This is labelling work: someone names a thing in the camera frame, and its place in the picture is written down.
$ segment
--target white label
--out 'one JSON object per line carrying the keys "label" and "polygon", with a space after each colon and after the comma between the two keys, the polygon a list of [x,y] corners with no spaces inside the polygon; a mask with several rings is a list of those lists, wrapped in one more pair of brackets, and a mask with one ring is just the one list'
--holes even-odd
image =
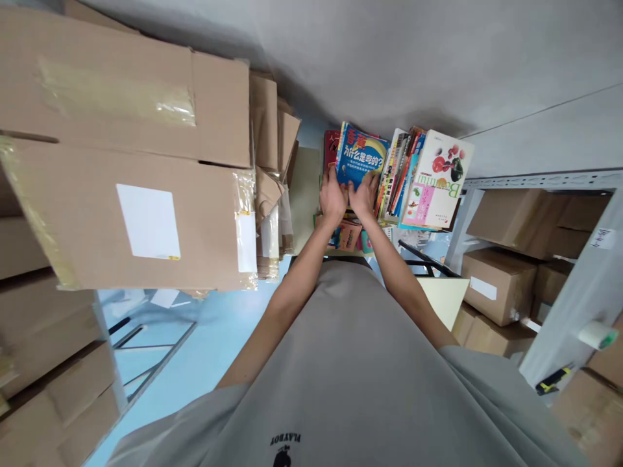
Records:
{"label": "white label", "polygon": [[238,224],[238,272],[257,272],[255,212],[236,216]]}
{"label": "white label", "polygon": [[615,245],[615,237],[617,231],[614,229],[597,229],[597,232],[593,235],[590,245],[595,248],[603,248],[604,250],[611,250]]}
{"label": "white label", "polygon": [[491,285],[490,283],[484,282],[474,276],[469,278],[469,286],[474,289],[476,292],[483,294],[490,300],[495,300],[498,296],[498,289]]}
{"label": "white label", "polygon": [[508,357],[508,359],[513,362],[516,366],[519,366],[521,363],[521,359],[524,357],[524,352],[515,352],[513,355]]}
{"label": "white label", "polygon": [[173,194],[117,184],[125,228],[134,256],[180,259]]}
{"label": "white label", "polygon": [[179,294],[180,291],[176,289],[158,289],[151,298],[151,302],[163,308],[171,308]]}

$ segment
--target printed logo on shirt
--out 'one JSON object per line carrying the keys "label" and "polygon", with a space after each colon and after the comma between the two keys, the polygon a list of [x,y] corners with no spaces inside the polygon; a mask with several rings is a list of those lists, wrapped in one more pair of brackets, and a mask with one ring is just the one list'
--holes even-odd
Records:
{"label": "printed logo on shirt", "polygon": [[[298,433],[281,433],[271,439],[271,446],[281,442],[300,442],[300,434]],[[290,450],[290,446],[286,444],[277,451],[273,467],[291,467],[292,459],[290,459],[287,453]]]}

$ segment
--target metal shelf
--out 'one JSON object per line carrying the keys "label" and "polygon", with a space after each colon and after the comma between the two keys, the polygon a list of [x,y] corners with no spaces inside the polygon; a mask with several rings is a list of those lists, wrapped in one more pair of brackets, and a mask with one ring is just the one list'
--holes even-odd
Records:
{"label": "metal shelf", "polygon": [[446,257],[450,268],[457,272],[461,270],[465,252],[490,245],[466,234],[484,194],[483,189],[614,191],[593,232],[595,235],[600,228],[614,230],[614,244],[610,249],[597,248],[591,242],[585,245],[519,371],[534,386],[563,365],[583,366],[594,350],[576,338],[579,330],[592,320],[611,325],[623,307],[623,171],[481,178],[466,180],[463,188],[467,192]]}

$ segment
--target hand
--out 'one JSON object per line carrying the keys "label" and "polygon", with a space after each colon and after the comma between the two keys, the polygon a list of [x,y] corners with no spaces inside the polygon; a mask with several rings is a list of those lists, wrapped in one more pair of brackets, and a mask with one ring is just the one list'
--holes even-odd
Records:
{"label": "hand", "polygon": [[320,188],[320,207],[323,209],[323,218],[334,225],[339,225],[348,206],[348,191],[344,184],[337,184],[335,165],[329,166],[323,174],[323,184]]}
{"label": "hand", "polygon": [[376,202],[376,190],[378,189],[378,173],[368,172],[355,192],[355,186],[348,182],[348,197],[350,207],[360,221],[363,222],[370,216],[374,217],[374,203]]}

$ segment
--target white ceiling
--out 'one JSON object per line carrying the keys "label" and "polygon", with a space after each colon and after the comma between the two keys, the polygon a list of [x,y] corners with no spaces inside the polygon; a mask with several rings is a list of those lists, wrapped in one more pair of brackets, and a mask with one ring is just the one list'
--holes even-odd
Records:
{"label": "white ceiling", "polygon": [[620,0],[86,2],[249,58],[320,121],[473,135],[471,177],[623,166],[623,88],[598,92],[623,83]]}

